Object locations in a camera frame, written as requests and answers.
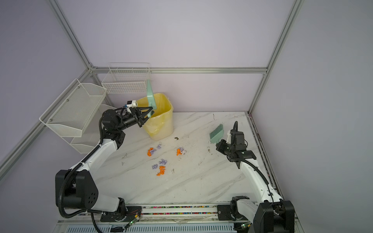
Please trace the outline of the green plastic dustpan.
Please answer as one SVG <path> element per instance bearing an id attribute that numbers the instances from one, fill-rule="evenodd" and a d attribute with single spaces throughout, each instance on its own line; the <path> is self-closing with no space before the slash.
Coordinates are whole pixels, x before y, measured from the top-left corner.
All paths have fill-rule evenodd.
<path id="1" fill-rule="evenodd" d="M 150 118 L 153 115 L 153 111 L 157 109 L 151 81 L 148 79 L 146 81 L 146 92 L 147 92 L 147 100 L 148 100 L 148 108 L 147 108 L 147 117 Z"/>

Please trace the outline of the aluminium frame back beam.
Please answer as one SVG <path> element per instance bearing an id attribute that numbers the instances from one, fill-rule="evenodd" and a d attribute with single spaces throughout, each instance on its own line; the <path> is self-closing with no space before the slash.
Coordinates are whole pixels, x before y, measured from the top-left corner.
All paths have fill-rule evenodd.
<path id="1" fill-rule="evenodd" d="M 110 71 L 148 71 L 151 74 L 265 74 L 267 68 L 262 67 L 118 67 L 118 68 L 106 68 L 106 67 L 95 67 L 91 69 L 93 73 L 108 73 Z"/>

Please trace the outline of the aluminium frame corner post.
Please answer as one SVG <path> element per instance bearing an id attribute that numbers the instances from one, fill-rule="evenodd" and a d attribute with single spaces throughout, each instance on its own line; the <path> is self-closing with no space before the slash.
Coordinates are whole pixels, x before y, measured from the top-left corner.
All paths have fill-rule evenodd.
<path id="1" fill-rule="evenodd" d="M 296 20 L 298 14 L 299 14 L 299 12 L 302 8 L 303 3 L 304 3 L 304 1 L 302 1 L 302 0 L 296 0 L 296 1 L 293 2 L 292 8 L 291 8 L 290 13 L 289 13 L 289 16 L 287 17 L 285 25 L 284 25 L 284 27 L 281 31 L 279 39 L 278 39 L 278 41 L 275 45 L 274 51 L 271 55 L 271 58 L 269 60 L 268 65 L 267 65 L 267 71 L 263 74 L 261 82 L 258 86 L 258 89 L 257 89 L 255 95 L 254 95 L 254 99 L 253 99 L 253 101 L 252 101 L 252 103 L 251 103 L 251 105 L 248 109 L 247 113 L 248 113 L 249 116 L 251 116 L 253 114 L 254 110 L 255 110 L 255 107 L 256 107 L 256 105 L 259 101 L 259 98 L 260 98 L 260 96 L 261 96 L 261 94 L 262 94 L 262 92 L 265 88 L 265 85 L 266 85 L 266 83 L 267 83 L 267 81 L 268 81 L 268 79 L 269 79 L 269 77 L 270 77 L 270 75 L 271 75 L 271 73 L 272 73 L 272 71 L 275 67 L 275 64 L 278 60 L 278 57 L 281 53 L 281 50 L 282 50 L 282 48 L 283 48 L 283 46 L 284 46 L 284 44 L 287 40 L 287 37 L 288 37 L 288 35 L 290 33 L 290 30 L 291 30 L 291 28 L 294 24 L 294 21 Z"/>

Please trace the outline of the green hand brush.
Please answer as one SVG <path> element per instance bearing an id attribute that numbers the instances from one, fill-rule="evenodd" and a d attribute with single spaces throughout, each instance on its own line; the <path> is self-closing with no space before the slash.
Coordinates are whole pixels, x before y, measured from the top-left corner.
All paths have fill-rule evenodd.
<path id="1" fill-rule="evenodd" d="M 217 144 L 224 136 L 224 128 L 223 125 L 220 124 L 216 129 L 209 133 L 210 142 L 212 144 Z"/>

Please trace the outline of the orange purple scrap centre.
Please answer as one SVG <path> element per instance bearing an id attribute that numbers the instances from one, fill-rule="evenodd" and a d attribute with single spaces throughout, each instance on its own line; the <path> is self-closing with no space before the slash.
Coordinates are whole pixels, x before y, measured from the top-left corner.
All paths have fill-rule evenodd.
<path id="1" fill-rule="evenodd" d="M 176 151 L 176 155 L 177 156 L 184 155 L 186 153 L 187 152 L 186 152 L 186 150 L 183 147 L 178 148 L 177 151 Z"/>

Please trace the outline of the orange purple scrap near bin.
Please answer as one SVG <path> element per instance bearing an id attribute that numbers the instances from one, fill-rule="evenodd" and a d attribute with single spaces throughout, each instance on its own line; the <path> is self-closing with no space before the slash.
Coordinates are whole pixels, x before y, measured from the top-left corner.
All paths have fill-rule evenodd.
<path id="1" fill-rule="evenodd" d="M 162 149 L 162 144 L 158 144 L 155 147 L 150 147 L 147 151 L 147 156 L 151 157 L 156 151 Z"/>

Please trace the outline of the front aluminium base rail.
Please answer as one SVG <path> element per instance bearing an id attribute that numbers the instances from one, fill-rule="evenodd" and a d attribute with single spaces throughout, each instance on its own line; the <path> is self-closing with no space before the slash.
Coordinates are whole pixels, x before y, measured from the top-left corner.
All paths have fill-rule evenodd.
<path id="1" fill-rule="evenodd" d="M 127 215 L 80 213 L 60 219 L 55 233 L 253 233 L 229 203 L 129 205 Z"/>

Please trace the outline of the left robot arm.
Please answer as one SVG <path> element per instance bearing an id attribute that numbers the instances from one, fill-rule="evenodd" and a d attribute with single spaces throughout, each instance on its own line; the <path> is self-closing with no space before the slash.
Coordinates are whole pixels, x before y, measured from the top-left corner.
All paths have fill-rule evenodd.
<path id="1" fill-rule="evenodd" d="M 55 202 L 61 217 L 89 213 L 97 232 L 100 229 L 95 214 L 110 214 L 118 222 L 129 217 L 124 199 L 102 194 L 94 176 L 107 158 L 122 146 L 124 130 L 135 125 L 142 127 L 153 114 L 151 106 L 137 107 L 130 103 L 102 113 L 98 121 L 98 144 L 76 165 L 60 170 L 55 176 Z"/>

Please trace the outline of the white mesh two-tier shelf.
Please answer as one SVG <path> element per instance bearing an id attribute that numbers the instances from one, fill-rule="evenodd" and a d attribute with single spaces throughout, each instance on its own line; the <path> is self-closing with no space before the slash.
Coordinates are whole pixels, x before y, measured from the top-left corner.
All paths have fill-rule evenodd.
<path id="1" fill-rule="evenodd" d="M 107 89 L 75 79 L 39 120 L 75 150 L 87 154 L 100 141 L 98 122 L 112 106 L 104 103 Z"/>

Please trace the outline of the aluminium table edge rail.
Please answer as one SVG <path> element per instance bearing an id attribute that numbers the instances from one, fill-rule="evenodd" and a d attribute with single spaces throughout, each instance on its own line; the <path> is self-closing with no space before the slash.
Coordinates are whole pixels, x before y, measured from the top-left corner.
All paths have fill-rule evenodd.
<path id="1" fill-rule="evenodd" d="M 281 196 L 283 196 L 283 193 L 282 193 L 282 191 L 281 191 L 281 189 L 280 189 L 280 187 L 278 185 L 278 180 L 277 180 L 277 178 L 275 176 L 274 170 L 273 170 L 272 165 L 270 163 L 269 157 L 268 157 L 268 155 L 266 153 L 263 141 L 261 139 L 261 136 L 260 136 L 259 131 L 257 129 L 257 126 L 255 124 L 254 118 L 253 118 L 252 114 L 250 114 L 249 112 L 246 112 L 246 117 L 247 117 L 249 125 L 251 127 L 251 131 L 253 133 L 256 145 L 257 145 L 259 153 L 261 155 L 261 159 L 263 161 L 264 168 L 265 168 L 265 170 L 266 170 L 266 172 L 268 174 L 270 183 L 276 189 L 276 191 Z"/>

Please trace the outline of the yellow lined trash bin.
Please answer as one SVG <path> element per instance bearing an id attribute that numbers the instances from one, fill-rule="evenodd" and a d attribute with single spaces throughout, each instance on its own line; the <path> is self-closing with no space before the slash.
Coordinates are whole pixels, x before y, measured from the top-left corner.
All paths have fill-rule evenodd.
<path id="1" fill-rule="evenodd" d="M 157 109 L 143 128 L 154 141 L 162 140 L 173 133 L 173 105 L 163 93 L 154 94 Z"/>

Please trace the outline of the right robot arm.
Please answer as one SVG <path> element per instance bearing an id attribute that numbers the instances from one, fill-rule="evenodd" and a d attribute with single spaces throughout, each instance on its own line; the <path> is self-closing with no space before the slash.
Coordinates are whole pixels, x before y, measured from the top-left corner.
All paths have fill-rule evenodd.
<path id="1" fill-rule="evenodd" d="M 286 201 L 270 184 L 269 178 L 259 167 L 255 154 L 247 149 L 244 133 L 239 131 L 236 121 L 226 140 L 216 144 L 216 150 L 235 163 L 249 180 L 254 199 L 235 196 L 230 201 L 226 217 L 232 221 L 246 219 L 237 224 L 238 233 L 294 233 L 295 209 L 291 201 Z"/>

